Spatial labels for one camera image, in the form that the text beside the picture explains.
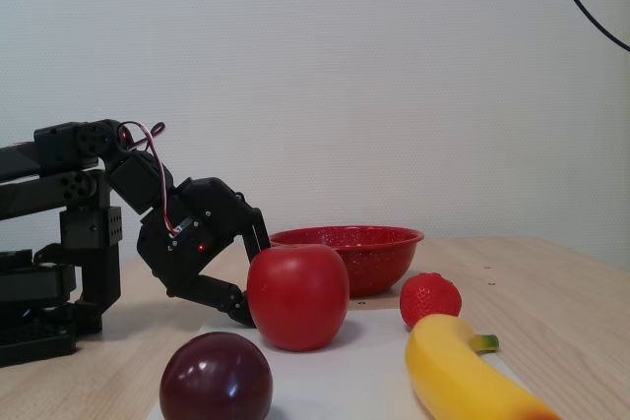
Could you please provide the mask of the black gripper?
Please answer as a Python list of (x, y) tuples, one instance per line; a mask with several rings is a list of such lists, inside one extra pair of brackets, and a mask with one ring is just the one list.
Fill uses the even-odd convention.
[(262, 212), (219, 178), (186, 179), (166, 198), (168, 230), (161, 210), (141, 220), (137, 250), (169, 297), (217, 309), (255, 328), (247, 293), (230, 282), (205, 276), (209, 262), (242, 237), (249, 263), (271, 247)]

